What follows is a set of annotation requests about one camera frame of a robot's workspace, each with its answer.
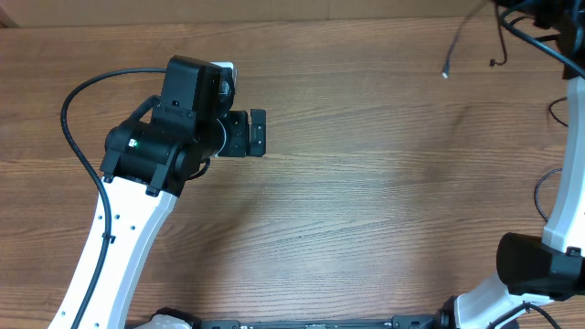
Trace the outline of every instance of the wood grain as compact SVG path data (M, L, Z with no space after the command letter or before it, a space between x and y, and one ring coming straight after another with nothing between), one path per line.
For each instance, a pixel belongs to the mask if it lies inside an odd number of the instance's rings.
M465 16L481 0L0 0L20 27ZM487 5L480 16L492 16Z
M536 181L561 166L566 130L546 112L561 67L477 18L441 67L447 18L0 30L0 327L46 327L96 202L62 137L79 83L174 54L239 67L235 110L268 111L268 153L217 159L163 226L130 320L162 306L205 319L385 318L434 313L495 270L508 231L539 235ZM163 77L120 77L72 104L94 165L106 133ZM560 104L559 115L565 109ZM558 179L544 186L550 210ZM549 306L581 328L585 300ZM525 328L548 328L537 315Z

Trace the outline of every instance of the wooden table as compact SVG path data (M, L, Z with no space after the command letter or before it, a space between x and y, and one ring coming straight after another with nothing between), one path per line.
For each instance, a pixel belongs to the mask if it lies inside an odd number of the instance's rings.
M491 17L0 30L0 327L44 328L69 281L97 191L59 126L65 96L114 69L174 55L231 60L234 110L268 111L268 153L214 160L187 184L146 262L129 319L171 306L205 319L434 313L495 270L508 231L540 235L532 193L562 166L546 105L561 67ZM94 166L106 133L163 76L90 87L70 108ZM560 116L566 111L559 105ZM552 207L558 178L543 191ZM585 299L547 307L585 324ZM539 315L523 328L548 328Z

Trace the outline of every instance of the wire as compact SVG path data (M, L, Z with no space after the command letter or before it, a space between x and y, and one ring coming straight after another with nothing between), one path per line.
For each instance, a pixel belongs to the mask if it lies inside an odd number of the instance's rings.
M512 20L510 21L510 25L511 25L511 26L514 26L514 25L515 25L516 23L518 23L519 21L521 21L521 20L525 20L525 19L527 19L527 18L532 18L532 17L530 17L530 16L520 16L520 17L516 17L516 18L514 18L514 19L512 19Z
M512 309L510 312L508 312L508 313L504 314L503 316L499 317L497 320L495 320L495 322L490 323L490 325L488 325L487 329L495 329L498 325L500 325L504 321L510 319L511 317L515 316L519 312L522 312L522 311L527 311L528 312L530 310L535 310L538 313L540 313L542 316L544 316L545 319L547 319L547 321L550 323L550 325L552 325L553 328L555 328L555 329L561 329L560 328L560 325L557 324L557 322L555 321L555 319L552 318L552 316L550 316L545 310L543 310L542 308L534 305L531 302L523 302L521 305L518 305L517 307L515 307L514 309Z
M463 30L463 27L465 27L465 24L467 24L467 22L473 16L475 16L487 4L487 2L488 2L487 0L482 0L479 4L477 4L477 6L475 6L472 9L472 11L469 12L469 14L467 14L467 16L459 24L459 27L457 27L457 31L455 32L455 37L453 37L453 41L452 41L451 45L449 46L449 50L447 51L447 59L445 59L445 65L442 68L442 76L445 79L449 78L449 69L451 68L451 54L453 53L453 50L455 49L455 45L457 44L457 41L459 40L459 35L461 35L461 31Z
M543 52L545 52L546 54L550 55L552 58L558 60L559 62L565 64L565 66L567 66L568 68L572 69L573 71L575 71L578 75L580 75L582 78L585 79L585 69L583 69L582 67L580 67L577 63L575 63L574 61L566 58L565 56L559 54L557 51L553 50L552 48L548 47L547 45L543 44L542 42L537 41L536 39L534 39L533 37L531 37L530 35L520 31L519 29L513 27L509 22L507 22L505 20L506 17L508 17L510 14L514 13L515 11L521 10L524 7L526 7L527 5L532 5L533 1L532 0L526 0L518 5L512 6L508 9L506 9L504 11L504 13L502 13L502 15L500 15L500 24L502 24L502 27L504 27L506 30L508 30L510 33L512 33L513 35L519 37L520 39L526 41L528 44L542 50Z
M497 5L497 2L494 2L495 21L497 22L497 34L500 37L500 44L502 45L502 52L504 53L504 60L502 62L497 62L497 61L495 61L495 58L490 59L490 67L492 67L492 68L495 65L502 66L508 61L508 52L505 49L504 35L502 34L502 24L500 23L500 19L499 19L500 11L498 8L499 8L499 5Z
M98 191L100 192L101 202L103 203L103 210L104 210L104 223L105 229L103 232L103 241L101 243L101 250L100 256L98 257L98 262L96 263L95 270L93 275L91 276L90 285L88 286L88 290L85 292L85 296L81 301L80 308L75 315L75 319L73 320L73 324L71 325L72 329L77 329L80 326L81 318L83 318L83 314L85 314L85 310L90 303L91 296L93 295L93 291L95 290L95 286L98 283L98 279L100 278L101 269L103 268L103 263L106 259L106 253L108 252L108 246L110 245L111 233L112 233L112 209L110 207L110 199L108 199L108 194L106 193L105 188L103 187L103 183L101 182L98 174L95 172L93 167L91 167L90 162L88 159L83 155L81 149L77 146L75 141L73 140L73 136L71 136L71 132L69 131L69 126L67 125L67 110L73 98L80 93L80 91L86 89L90 85L107 78L119 76L122 74L129 74L129 73L165 73L166 69L120 69L109 73L101 74L95 78L91 78L83 83L81 83L77 88L75 88L65 99L63 102L63 106L61 107L61 129L63 130L63 135L65 135L65 139L69 146L71 146L71 150L73 153L80 159L81 164L85 167L85 170L88 171L90 174L91 180L93 183L98 187Z
M540 186L542 185L542 183L544 183L544 181L547 180L547 178L555 173L561 172L563 171L563 168L557 168L557 169L553 169L551 171L549 171L548 173L546 173L545 175L543 175L540 180L537 183L537 186L534 188L534 204L535 206L537 206L537 210L538 210L538 214L540 214L540 216L542 216L542 218L545 219L545 221L548 222L548 216L545 214L545 212L542 210L542 207L540 206L540 201L538 200L538 193L540 191Z
M203 168L201 168L201 170L199 170L198 172L191 175L187 180L193 180L193 179L197 179L197 178L201 177L202 175L204 175L207 172L207 170L209 170L210 166L211 166L211 159L209 159L209 158L205 159L205 165L203 166Z
M558 123L560 123L560 124L564 125L565 127L568 127L568 128L569 128L569 125L568 125L568 124L566 124L566 123L565 123L564 121L562 121L561 119L559 119L559 118L557 117L557 115L556 115L556 114L555 114L555 113L552 111L552 107L553 107L553 106L555 106L555 104L557 104L557 103L559 103L559 102L562 102L562 101L566 101L566 100L567 100L567 97L562 97L562 98L559 98L558 100L555 100L555 101L551 102L551 103L548 105L548 112L550 113L550 116L552 116L552 118L553 118L553 119L555 119L555 120L556 120Z
M159 96L156 96L156 95L150 96L149 98L146 99L146 101L143 101L143 103L140 104L140 106L138 106L138 108L136 108L136 110L134 110L134 112L132 112L132 114L130 114L129 119L131 119L133 121L139 121L159 101L160 101Z
M581 0L575 0L575 2L573 3L573 10L571 12L571 19L573 20L573 22L577 21L577 18L579 17L579 8L581 7Z
M538 42L549 42L549 41L557 41L560 37L560 34L550 35L550 36L543 36L543 37L535 37L534 39Z

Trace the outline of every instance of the black cable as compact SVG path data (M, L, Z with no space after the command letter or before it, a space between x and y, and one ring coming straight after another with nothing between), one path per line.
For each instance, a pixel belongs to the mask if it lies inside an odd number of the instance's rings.
M560 123L560 124L564 125L565 127L568 127L569 128L569 125L566 124L561 119L559 119L557 117L557 115L552 111L552 107L555 106L555 104L557 104L558 102L566 101L566 100L567 100L567 97L562 97L562 98L559 98L558 100L555 100L555 101L551 102L548 105L548 112L550 113L550 116L552 116L552 118L555 119L558 123Z
M581 45L583 44L583 34L585 34L583 27L579 22L575 22L575 25L577 26L577 35L575 36L575 44L573 45L573 52L571 54L573 57L577 55L579 49L581 49Z
M529 36L528 34L520 31L519 29L513 27L512 25L510 25L510 23L508 23L505 18L507 16L509 16L510 14L514 13L515 11L521 10L524 7L526 7L527 5L532 5L533 1L532 0L526 0L518 5L514 5L510 8L508 8L507 10L504 11L504 13L502 13L502 15L500 15L500 23L502 24L502 27L504 27L506 30L508 30L510 33L512 33L513 35L519 37L520 39L526 41L528 44L542 50L543 52L545 52L546 54L550 55L552 58L558 60L559 62L565 64L568 68L574 70L577 74L579 74L582 78L585 79L585 69L583 69L582 67L580 67L577 63L575 63L574 61L566 58L565 56L559 54L557 51L553 50L552 48L548 47L547 45L543 44L542 42L536 41L533 37Z
M203 166L203 168L201 168L201 170L199 170L195 174L191 175L187 180L193 180L193 179L197 179L197 178L201 177L202 175L204 175L207 172L207 170L209 170L210 166L211 166L211 159L210 158L205 159L205 165Z
M504 53L504 60L502 62L497 62L495 61L495 58L490 59L490 67L493 67L495 65L497 66L502 66L504 65L507 61L508 61L508 51L505 49L505 42L504 42L504 34L502 33L502 24L500 24L500 11L499 11L499 5L497 5L497 2L494 2L494 8L495 8L495 21L497 23L497 34L500 37L500 44L502 45L502 52Z
M561 171L563 171L563 168L557 168L549 171L540 178L540 180L537 183L537 186L534 188L534 204L535 206L537 206L538 214L540 214L540 216L542 216L542 218L544 218L545 221L547 222L548 216L545 214L545 212L542 210L542 207L540 206L540 201L538 200L538 192L540 191L540 186L542 185L542 183L544 183L544 181L546 181L549 176Z
M557 41L560 37L560 34L550 35L550 36L543 36L543 37L535 37L534 39L538 42L549 42L549 41Z
M132 112L132 114L130 114L129 119L139 121L159 101L160 101L159 96L156 96L156 95L150 96L149 98L146 99L146 101L143 101L143 103L140 104L140 106L138 106L138 108L136 108L136 110L134 110L134 112Z
M516 18L514 18L514 19L512 19L512 20L510 21L510 25L511 25L511 26L514 26L514 25L515 25L516 23L518 23L519 21L521 21L521 20L525 20L525 19L527 19L527 18L532 18L532 17L530 17L530 16L520 16L520 17L516 17Z
M552 318L552 316L550 316L545 310L534 305L531 302L523 302L521 305L518 305L517 307L513 308L510 312L502 315L497 320L495 320L493 323L490 323L490 325L488 325L487 329L495 329L498 325L500 325L504 321L510 319L511 317L515 316L516 314L520 313L523 310L526 310L527 312L530 310L535 310L538 313L540 313L542 316L544 316L545 319L547 319L547 321L550 323L550 325L552 325L553 328L561 329L560 325L557 324L557 322L555 321L555 319Z
M449 46L449 50L447 51L447 59L445 59L445 65L442 68L442 76L445 79L449 78L449 69L451 68L451 54L453 53L453 50L455 49L455 45L457 44L457 41L459 40L459 35L461 35L461 31L463 30L463 27L465 27L465 24L467 24L467 21L469 21L470 18L475 16L487 4L487 2L488 2L487 0L482 0L479 4L477 4L477 6L474 7L472 9L472 11L469 12L469 14L467 14L467 16L459 24L459 27L457 27L457 31L455 32L455 37L453 37L453 41L452 41L451 45Z
M573 10L571 11L571 19L573 20L573 22L577 21L577 18L579 17L579 8L581 7L581 0L575 0L573 3Z
M83 83L81 83L77 88L75 88L65 99L63 102L63 106L61 107L61 129L63 130L63 135L65 135L65 139L69 146L71 146L71 150L73 153L80 159L81 164L85 167L85 170L88 171L90 174L91 180L93 183L98 187L98 191L100 192L101 202L103 203L103 210L104 210L104 223L105 223L105 230L103 232L103 241L101 243L101 250L100 256L98 257L98 262L95 266L95 271L91 276L90 285L88 286L88 290L85 292L85 296L83 297L83 301L81 302L80 309L75 315L75 320L73 320L73 324L71 325L72 329L77 329L80 326L81 318L83 318L83 314L88 307L90 302L91 296L93 295L93 291L95 290L95 286L98 283L98 279L100 278L101 269L103 268L103 262L106 259L106 253L108 252L108 246L110 245L110 238L112 233L112 210L110 208L110 199L108 199L108 194L106 193L103 184L101 183L98 174L95 172L93 167L91 167L90 162L88 159L83 155L83 152L79 149L75 141L73 141L73 137L71 136L71 132L69 131L69 127L67 125L67 110L73 98L80 93L80 91L84 90L85 88L89 87L90 85L107 78L119 76L122 74L128 73L165 73L166 69L120 69L109 73L101 74L95 78L91 78Z

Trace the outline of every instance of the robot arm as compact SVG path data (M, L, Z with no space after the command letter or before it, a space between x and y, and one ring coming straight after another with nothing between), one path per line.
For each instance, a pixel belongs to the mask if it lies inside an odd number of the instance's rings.
M245 111L230 111L237 80L233 64L175 56L165 72L160 98L150 97L108 134L101 183L109 198L111 232L105 236L106 207L100 196L51 329L124 328L148 252L186 181L207 170L212 156L263 156L266 151L265 111L252 110L251 125ZM151 121L141 122L151 108ZM206 167L198 171L201 163ZM104 240L110 243L99 279L83 306Z
M454 301L457 328L501 327L535 306L585 292L585 80L569 81L569 134L557 202L542 239L508 233L497 272Z

